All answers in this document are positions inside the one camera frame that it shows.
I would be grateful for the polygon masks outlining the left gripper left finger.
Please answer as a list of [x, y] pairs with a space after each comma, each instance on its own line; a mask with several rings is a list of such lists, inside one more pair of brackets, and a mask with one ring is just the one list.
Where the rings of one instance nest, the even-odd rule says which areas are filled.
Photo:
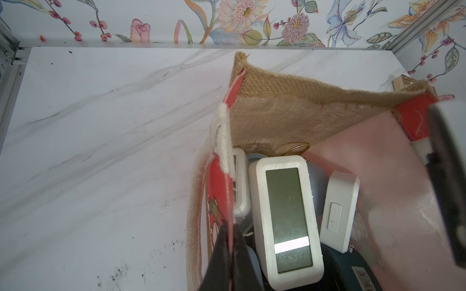
[[219, 230], [214, 251], [199, 291], [228, 291], [230, 289], [231, 256], [228, 248], [228, 225]]

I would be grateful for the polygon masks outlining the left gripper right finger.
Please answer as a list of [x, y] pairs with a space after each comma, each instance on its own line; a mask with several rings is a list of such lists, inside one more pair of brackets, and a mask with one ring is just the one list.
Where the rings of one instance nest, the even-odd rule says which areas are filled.
[[237, 224], [233, 226], [233, 291], [263, 291]]

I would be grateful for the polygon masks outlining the blue square alarm clock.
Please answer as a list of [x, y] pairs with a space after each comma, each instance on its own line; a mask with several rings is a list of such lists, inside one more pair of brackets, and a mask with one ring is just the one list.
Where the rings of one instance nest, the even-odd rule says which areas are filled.
[[261, 287], [262, 290], [264, 290], [264, 284], [263, 284], [263, 278], [262, 278], [262, 271], [261, 271], [261, 268], [260, 268], [260, 263], [259, 263], [259, 260], [258, 260], [258, 257], [256, 255], [256, 253], [254, 252], [253, 248], [250, 247], [250, 246], [246, 246], [247, 250], [248, 250], [248, 255], [250, 257], [250, 260], [251, 260], [251, 264], [252, 264], [252, 268], [254, 270], [254, 273], [255, 273], [255, 276], [257, 278], [257, 281]]

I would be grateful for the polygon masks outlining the small white digital clock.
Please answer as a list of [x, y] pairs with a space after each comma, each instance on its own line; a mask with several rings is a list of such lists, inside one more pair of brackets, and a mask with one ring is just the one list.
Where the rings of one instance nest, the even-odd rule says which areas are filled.
[[348, 252], [359, 196], [360, 179], [335, 171], [326, 190], [320, 242], [340, 253]]
[[251, 210], [249, 186], [249, 161], [241, 148], [233, 148], [235, 180], [234, 186], [234, 216], [244, 219]]

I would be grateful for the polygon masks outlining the long white digital clock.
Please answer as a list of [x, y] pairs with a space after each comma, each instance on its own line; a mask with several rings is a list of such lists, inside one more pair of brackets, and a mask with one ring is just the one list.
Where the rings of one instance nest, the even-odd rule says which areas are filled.
[[248, 174], [256, 254], [269, 285], [287, 291], [317, 283], [324, 260], [307, 162], [262, 158]]

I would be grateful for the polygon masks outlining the dark teal alarm clock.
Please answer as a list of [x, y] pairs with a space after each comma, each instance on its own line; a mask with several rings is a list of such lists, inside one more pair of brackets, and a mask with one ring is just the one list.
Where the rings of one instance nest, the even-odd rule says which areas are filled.
[[324, 291], [383, 291], [357, 251], [340, 253], [324, 244], [321, 249], [325, 271], [320, 283]]

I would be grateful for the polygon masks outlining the burlap canvas bag red trim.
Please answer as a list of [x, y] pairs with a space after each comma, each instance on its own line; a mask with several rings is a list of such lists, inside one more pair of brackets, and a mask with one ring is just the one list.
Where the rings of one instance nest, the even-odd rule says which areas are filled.
[[192, 175], [187, 222], [187, 285], [201, 274], [205, 190], [233, 215], [233, 148], [279, 156], [304, 154], [325, 171], [362, 180], [351, 242], [385, 291], [463, 291], [423, 155], [427, 107], [438, 97], [426, 81], [395, 92], [347, 90], [251, 65], [235, 54], [230, 86], [216, 110]]

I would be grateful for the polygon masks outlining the grey round alarm clock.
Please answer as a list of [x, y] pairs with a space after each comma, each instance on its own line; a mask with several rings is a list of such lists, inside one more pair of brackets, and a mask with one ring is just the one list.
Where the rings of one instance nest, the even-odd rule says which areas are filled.
[[[294, 147], [286, 150], [284, 153], [279, 154], [279, 156], [302, 154], [309, 148], [310, 145], [308, 143], [297, 144]], [[313, 203], [316, 218], [320, 218], [324, 212], [326, 189], [329, 181], [329, 176], [324, 171], [324, 169], [315, 162], [307, 161], [307, 167], [311, 190], [313, 193]]]

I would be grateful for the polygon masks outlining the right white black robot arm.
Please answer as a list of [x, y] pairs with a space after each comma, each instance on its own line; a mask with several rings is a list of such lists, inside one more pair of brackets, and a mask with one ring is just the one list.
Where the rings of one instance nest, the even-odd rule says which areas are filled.
[[441, 101], [428, 109], [433, 152], [427, 170], [438, 201], [451, 253], [466, 267], [466, 102]]

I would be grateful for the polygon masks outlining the wooden chessboard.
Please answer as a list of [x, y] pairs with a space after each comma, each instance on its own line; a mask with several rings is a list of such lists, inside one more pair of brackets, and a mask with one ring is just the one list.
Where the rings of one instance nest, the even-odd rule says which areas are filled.
[[412, 85], [416, 82], [417, 80], [412, 79], [409, 76], [401, 75], [393, 80], [392, 85], [395, 92], [410, 91]]

